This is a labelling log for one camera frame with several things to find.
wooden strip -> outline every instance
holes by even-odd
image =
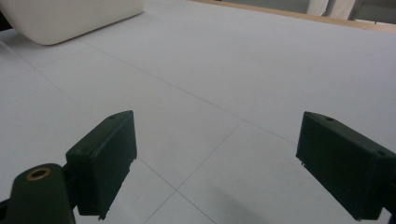
[[[211,5],[217,5],[217,6],[223,6],[223,7],[235,7],[235,8],[241,8],[241,9],[246,9],[246,10],[265,12],[265,13],[275,14],[275,15],[279,15],[279,16],[292,17],[292,18],[303,19],[303,20],[308,20],[308,21],[318,21],[318,22],[324,22],[324,23],[335,24],[335,25],[361,28],[363,30],[374,30],[374,31],[396,34],[396,25],[372,24],[372,23],[365,23],[365,22],[358,22],[358,21],[345,21],[345,20],[339,20],[339,19],[334,19],[334,18],[329,18],[329,17],[313,16],[313,15],[307,15],[307,14],[297,13],[297,12],[282,11],[282,10],[271,9],[271,8],[266,8],[266,7],[253,7],[253,6],[221,2],[221,1],[214,1],[214,0],[192,0],[192,1],[199,2],[199,3],[211,4]]]

white tabletop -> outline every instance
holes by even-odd
[[[1,32],[0,198],[132,109],[139,159],[104,223],[355,223],[295,158],[302,116],[396,151],[395,37],[182,0],[52,47]]]

white container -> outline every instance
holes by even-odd
[[[0,0],[18,32],[41,45],[57,44],[143,11],[143,0]]]

black object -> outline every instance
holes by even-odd
[[[0,31],[12,29],[12,26],[9,24],[7,19],[0,11]]]
[[[75,223],[81,215],[104,219],[136,159],[134,114],[108,117],[66,153],[67,164],[43,164],[20,174],[0,203],[1,224]]]
[[[355,219],[396,213],[396,155],[339,121],[305,112],[297,158]]]

brass ring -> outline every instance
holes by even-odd
[[[36,181],[42,179],[50,174],[50,168],[48,167],[38,167],[31,171],[27,176],[26,179],[29,181]]]

